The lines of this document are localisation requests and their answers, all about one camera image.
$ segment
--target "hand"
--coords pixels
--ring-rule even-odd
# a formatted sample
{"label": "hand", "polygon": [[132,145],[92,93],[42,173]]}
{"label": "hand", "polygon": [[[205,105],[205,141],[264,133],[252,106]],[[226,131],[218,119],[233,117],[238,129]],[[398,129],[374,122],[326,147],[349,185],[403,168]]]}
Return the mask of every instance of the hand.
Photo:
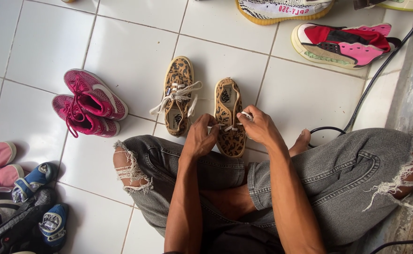
{"label": "hand", "polygon": [[254,105],[249,105],[243,111],[250,113],[253,116],[253,122],[242,113],[238,113],[236,116],[239,119],[239,122],[243,124],[249,137],[254,141],[263,144],[265,147],[284,143],[279,130],[277,130],[277,127],[275,127],[275,124],[269,115],[265,114]]}
{"label": "hand", "polygon": [[181,156],[194,160],[207,155],[217,141],[219,125],[210,114],[203,114],[191,125]]}

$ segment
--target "white tile floor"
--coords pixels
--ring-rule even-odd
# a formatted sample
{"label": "white tile floor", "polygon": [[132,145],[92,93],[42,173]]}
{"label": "white tile floor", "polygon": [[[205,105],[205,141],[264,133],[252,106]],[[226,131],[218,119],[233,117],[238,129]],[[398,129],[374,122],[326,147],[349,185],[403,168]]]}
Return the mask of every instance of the white tile floor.
{"label": "white tile floor", "polygon": [[[0,0],[0,141],[17,144],[16,162],[26,170],[45,161],[60,165],[56,189],[71,206],[61,253],[162,253],[164,239],[116,181],[112,144],[143,134],[184,143],[148,113],[161,99],[173,56],[192,60],[196,80],[204,84],[199,97],[213,99],[216,82],[232,77],[243,103],[269,113],[288,146],[304,128],[343,128],[383,60],[358,71],[306,61],[289,41],[300,22],[258,26],[239,14],[233,0]],[[390,22],[393,36],[403,37],[413,13],[354,11],[351,1],[341,0],[315,22]],[[354,129],[384,127],[404,56],[376,82]],[[96,73],[128,104],[130,116],[120,122],[118,137],[67,134],[50,102],[69,93],[62,77],[71,68]],[[196,111],[211,113],[213,102],[199,101]],[[325,131],[313,142],[336,135]],[[248,148],[246,162],[267,159],[264,147],[249,141]]]}

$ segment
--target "bare foot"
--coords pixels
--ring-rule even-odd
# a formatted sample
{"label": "bare foot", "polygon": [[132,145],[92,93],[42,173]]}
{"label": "bare foot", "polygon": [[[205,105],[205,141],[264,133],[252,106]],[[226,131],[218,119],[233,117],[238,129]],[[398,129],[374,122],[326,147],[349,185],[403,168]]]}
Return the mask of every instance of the bare foot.
{"label": "bare foot", "polygon": [[294,146],[291,147],[289,151],[289,157],[298,155],[299,153],[305,152],[308,150],[308,144],[311,140],[311,133],[309,130],[305,129],[300,133],[300,136],[297,138]]}
{"label": "bare foot", "polygon": [[208,199],[227,219],[230,220],[235,221],[256,210],[255,205],[250,198],[247,184],[219,191],[201,190],[200,194]]}

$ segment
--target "grey jeans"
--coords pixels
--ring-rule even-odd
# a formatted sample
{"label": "grey jeans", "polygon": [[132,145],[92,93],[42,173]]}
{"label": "grey jeans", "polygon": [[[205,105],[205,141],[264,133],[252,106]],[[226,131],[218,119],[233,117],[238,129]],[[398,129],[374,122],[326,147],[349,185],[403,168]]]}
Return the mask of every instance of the grey jeans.
{"label": "grey jeans", "polygon": [[[124,190],[130,193],[147,222],[164,236],[183,146],[154,136],[135,136],[118,141],[117,146],[123,147],[134,160],[128,169],[132,170],[128,172],[132,180],[148,181],[139,188]],[[413,160],[411,153],[413,136],[373,128],[339,136],[292,158],[326,246],[357,240],[396,208],[390,191],[401,185],[413,185],[399,177],[412,170],[408,167]],[[197,170],[200,189],[220,190],[244,182],[244,161],[213,151],[198,160]],[[269,161],[249,163],[247,181],[258,211],[242,221],[232,221],[201,196],[204,231],[251,223],[277,235]]]}

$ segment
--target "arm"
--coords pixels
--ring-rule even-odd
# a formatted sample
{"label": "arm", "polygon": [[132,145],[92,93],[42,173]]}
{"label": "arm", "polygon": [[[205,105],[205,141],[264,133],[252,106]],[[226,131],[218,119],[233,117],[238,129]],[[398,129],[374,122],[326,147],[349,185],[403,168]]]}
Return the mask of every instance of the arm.
{"label": "arm", "polygon": [[[208,134],[208,125],[215,125]],[[200,252],[202,212],[197,183],[197,160],[213,149],[219,126],[209,114],[200,116],[188,132],[178,159],[178,173],[167,216],[164,252]]]}
{"label": "arm", "polygon": [[275,225],[287,254],[325,254],[321,231],[288,153],[288,147],[272,122],[253,105],[244,109],[253,115],[250,122],[241,113],[239,121],[253,140],[269,154],[271,195]]}

